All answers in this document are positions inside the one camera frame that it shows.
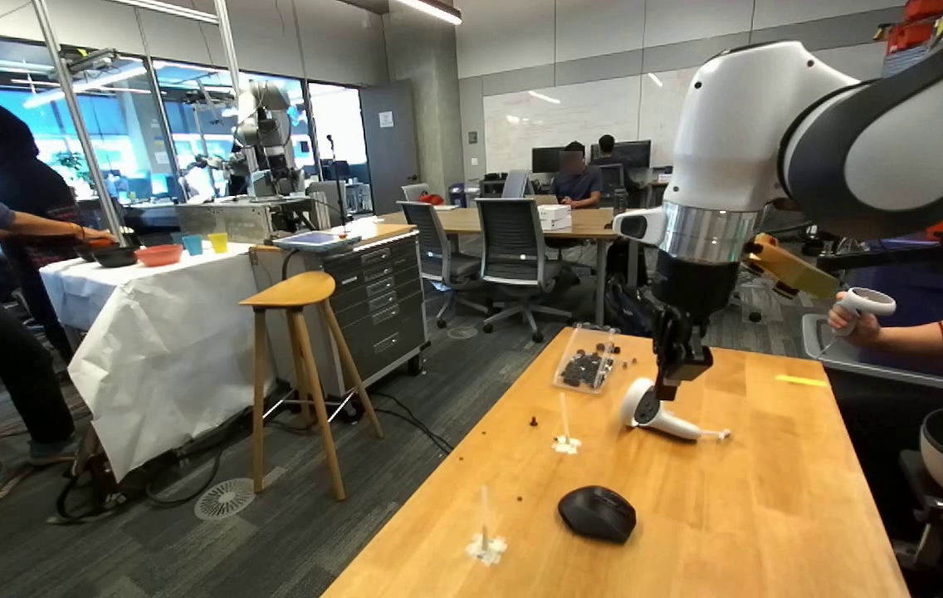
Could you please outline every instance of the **cabinet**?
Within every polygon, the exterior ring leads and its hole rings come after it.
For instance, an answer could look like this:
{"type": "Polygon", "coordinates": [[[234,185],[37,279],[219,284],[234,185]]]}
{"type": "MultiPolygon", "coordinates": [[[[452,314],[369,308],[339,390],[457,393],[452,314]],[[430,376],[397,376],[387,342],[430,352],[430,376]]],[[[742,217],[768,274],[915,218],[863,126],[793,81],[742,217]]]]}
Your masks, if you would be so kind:
{"type": "MultiPolygon", "coordinates": [[[[364,386],[383,376],[414,363],[428,342],[426,308],[420,308],[420,279],[414,259],[414,232],[387,235],[383,243],[360,243],[350,251],[311,256],[269,248],[256,251],[256,284],[265,288],[282,274],[303,268],[324,268],[336,274],[332,308],[341,324],[345,345],[357,363],[364,386]]],[[[317,363],[317,380],[324,394],[345,394],[349,382],[339,370],[339,352],[322,331],[317,308],[305,311],[311,352],[317,363]]],[[[287,324],[274,311],[269,314],[271,370],[274,380],[296,386],[287,324]]]]}

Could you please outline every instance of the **black computer mouse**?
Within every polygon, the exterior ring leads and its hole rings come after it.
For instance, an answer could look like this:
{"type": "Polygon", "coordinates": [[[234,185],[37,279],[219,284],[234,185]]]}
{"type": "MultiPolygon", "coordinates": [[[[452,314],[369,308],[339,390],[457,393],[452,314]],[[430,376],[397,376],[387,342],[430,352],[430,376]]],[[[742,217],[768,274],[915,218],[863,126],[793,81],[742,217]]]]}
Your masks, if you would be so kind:
{"type": "Polygon", "coordinates": [[[582,486],[557,509],[573,535],[596,541],[623,546],[636,524],[635,504],[603,486],[582,486]]]}

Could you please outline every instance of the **door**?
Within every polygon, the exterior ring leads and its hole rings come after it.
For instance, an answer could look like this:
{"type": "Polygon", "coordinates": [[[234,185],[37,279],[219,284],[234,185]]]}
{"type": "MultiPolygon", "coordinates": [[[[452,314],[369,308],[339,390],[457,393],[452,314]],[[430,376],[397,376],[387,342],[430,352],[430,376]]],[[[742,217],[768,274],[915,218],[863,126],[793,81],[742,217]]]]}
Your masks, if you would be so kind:
{"type": "Polygon", "coordinates": [[[417,180],[414,106],[407,83],[360,89],[370,211],[397,211],[403,185],[417,180]]]}

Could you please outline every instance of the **glass wall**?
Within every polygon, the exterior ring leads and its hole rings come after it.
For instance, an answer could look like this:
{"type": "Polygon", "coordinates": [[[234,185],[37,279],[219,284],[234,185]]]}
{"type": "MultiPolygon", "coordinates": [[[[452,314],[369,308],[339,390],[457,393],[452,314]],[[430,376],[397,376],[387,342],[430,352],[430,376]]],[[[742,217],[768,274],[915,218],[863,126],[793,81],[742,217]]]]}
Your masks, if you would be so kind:
{"type": "Polygon", "coordinates": [[[369,184],[360,93],[350,85],[308,83],[308,101],[317,156],[349,163],[349,177],[369,184]]]}
{"type": "MultiPolygon", "coordinates": [[[[232,160],[234,144],[234,93],[229,68],[162,60],[153,65],[190,199],[223,196],[227,163],[232,160]]],[[[242,85],[271,85],[286,97],[296,168],[303,174],[303,180],[314,174],[314,145],[303,81],[242,73],[242,85]]]]}
{"type": "MultiPolygon", "coordinates": [[[[234,145],[229,68],[90,52],[86,62],[68,62],[68,77],[114,199],[227,196],[234,145]]],[[[336,174],[345,184],[369,184],[357,89],[265,73],[242,73],[242,85],[286,97],[287,156],[303,184],[336,174]]],[[[0,106],[32,129],[41,160],[60,168],[79,199],[95,196],[68,106],[47,62],[32,77],[0,73],[0,106]]]]}

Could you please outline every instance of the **black office chair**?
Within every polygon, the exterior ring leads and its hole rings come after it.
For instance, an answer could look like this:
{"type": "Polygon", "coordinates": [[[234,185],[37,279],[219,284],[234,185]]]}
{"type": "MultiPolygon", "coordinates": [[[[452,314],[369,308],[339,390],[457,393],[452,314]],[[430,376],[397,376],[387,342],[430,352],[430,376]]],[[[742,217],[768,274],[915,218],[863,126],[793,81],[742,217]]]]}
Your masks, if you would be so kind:
{"type": "Polygon", "coordinates": [[[433,206],[428,201],[397,201],[404,211],[404,222],[417,230],[417,279],[426,279],[433,293],[445,297],[441,308],[433,311],[433,324],[445,330],[448,308],[457,302],[470,311],[489,311],[489,305],[470,302],[466,293],[481,284],[476,279],[476,259],[457,259],[433,206]]]}
{"type": "Polygon", "coordinates": [[[619,163],[596,163],[596,185],[601,185],[601,206],[614,206],[614,211],[631,206],[628,194],[628,167],[619,163]]]}
{"type": "Polygon", "coordinates": [[[479,222],[481,222],[481,282],[508,288],[513,297],[510,305],[489,314],[481,323],[483,331],[495,330],[495,323],[524,314],[531,340],[540,342],[540,330],[534,314],[550,318],[573,318],[565,308],[540,305],[540,297],[546,293],[546,272],[544,272],[544,235],[538,222],[538,201],[534,199],[479,199],[479,222]]]}

